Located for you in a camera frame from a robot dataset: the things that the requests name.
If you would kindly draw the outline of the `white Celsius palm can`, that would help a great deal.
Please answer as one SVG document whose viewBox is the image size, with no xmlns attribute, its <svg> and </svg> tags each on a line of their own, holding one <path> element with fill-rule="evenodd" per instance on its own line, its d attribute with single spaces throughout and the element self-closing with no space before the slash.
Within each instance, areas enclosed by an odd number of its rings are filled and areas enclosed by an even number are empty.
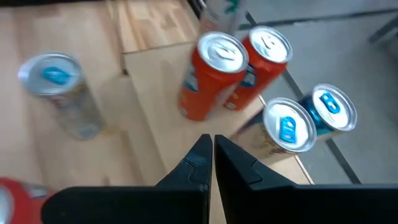
<svg viewBox="0 0 398 224">
<path fill-rule="evenodd" d="M 200 16 L 199 35 L 218 31 L 234 35 L 244 17 L 248 0 L 207 0 Z"/>
</svg>

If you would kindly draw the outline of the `blue silver slim can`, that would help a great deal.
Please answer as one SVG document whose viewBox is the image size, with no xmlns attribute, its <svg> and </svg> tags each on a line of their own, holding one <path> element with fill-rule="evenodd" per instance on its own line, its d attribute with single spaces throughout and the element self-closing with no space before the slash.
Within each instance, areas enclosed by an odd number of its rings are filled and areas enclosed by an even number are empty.
<svg viewBox="0 0 398 224">
<path fill-rule="evenodd" d="M 311 150 L 317 141 L 317 130 L 303 106 L 294 100 L 278 97 L 269 100 L 232 136 L 232 140 L 265 159 Z"/>
<path fill-rule="evenodd" d="M 320 83 L 304 94 L 298 103 L 315 123 L 317 140 L 325 141 L 356 127 L 358 114 L 353 102 L 339 88 Z"/>
<path fill-rule="evenodd" d="M 94 138 L 104 121 L 77 59 L 46 52 L 24 62 L 18 73 L 22 86 L 44 100 L 60 127 L 79 140 Z"/>
</svg>

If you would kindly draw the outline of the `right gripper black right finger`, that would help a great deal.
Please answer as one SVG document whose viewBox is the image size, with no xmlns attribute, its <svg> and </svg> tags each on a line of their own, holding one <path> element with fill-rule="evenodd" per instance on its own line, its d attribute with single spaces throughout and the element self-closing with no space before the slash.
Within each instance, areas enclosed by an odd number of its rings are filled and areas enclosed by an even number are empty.
<svg viewBox="0 0 398 224">
<path fill-rule="evenodd" d="M 227 224 L 398 224 L 398 185 L 300 185 L 223 135 L 215 169 Z"/>
</svg>

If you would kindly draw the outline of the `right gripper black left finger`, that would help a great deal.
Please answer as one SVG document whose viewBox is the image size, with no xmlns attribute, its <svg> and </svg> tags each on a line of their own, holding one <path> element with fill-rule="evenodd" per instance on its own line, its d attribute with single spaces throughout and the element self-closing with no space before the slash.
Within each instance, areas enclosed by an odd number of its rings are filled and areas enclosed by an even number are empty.
<svg viewBox="0 0 398 224">
<path fill-rule="evenodd" d="M 213 142 L 201 135 L 153 186 L 69 187 L 41 209 L 43 224 L 209 224 Z"/>
</svg>

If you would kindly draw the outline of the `red Star Wars soda can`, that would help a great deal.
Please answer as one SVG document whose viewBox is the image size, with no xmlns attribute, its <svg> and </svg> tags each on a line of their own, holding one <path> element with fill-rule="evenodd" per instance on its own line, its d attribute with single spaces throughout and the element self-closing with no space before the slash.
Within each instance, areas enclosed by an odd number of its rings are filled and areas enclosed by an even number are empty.
<svg viewBox="0 0 398 224">
<path fill-rule="evenodd" d="M 231 110 L 247 107 L 286 69 L 293 55 L 287 38 L 271 27 L 256 26 L 242 44 L 249 62 L 243 80 L 224 104 Z"/>
<path fill-rule="evenodd" d="M 192 49 L 178 93 L 181 113 L 194 121 L 208 119 L 243 80 L 248 62 L 246 49 L 235 37 L 203 34 Z"/>
<path fill-rule="evenodd" d="M 43 224 L 41 208 L 57 191 L 0 177 L 0 224 Z"/>
</svg>

